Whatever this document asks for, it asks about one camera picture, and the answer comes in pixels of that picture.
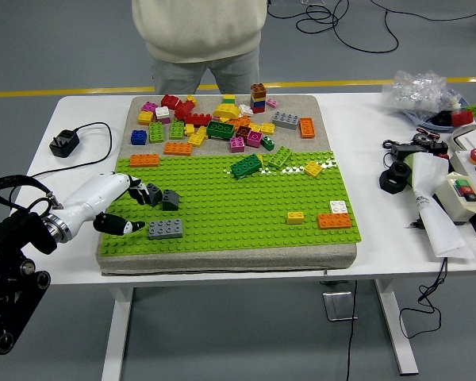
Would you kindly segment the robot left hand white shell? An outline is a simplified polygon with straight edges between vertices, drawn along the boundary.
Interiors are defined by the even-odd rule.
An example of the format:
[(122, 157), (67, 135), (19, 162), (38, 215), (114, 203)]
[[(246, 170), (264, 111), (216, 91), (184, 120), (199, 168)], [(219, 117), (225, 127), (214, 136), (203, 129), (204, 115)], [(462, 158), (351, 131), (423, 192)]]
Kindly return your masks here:
[(146, 185), (131, 175), (110, 172), (90, 178), (66, 199), (63, 209), (56, 213), (62, 221), (61, 241), (74, 238), (87, 221), (91, 221), (97, 231), (115, 236), (134, 233), (145, 227), (143, 221), (129, 221), (106, 213), (107, 208), (126, 192), (141, 205), (150, 202)]

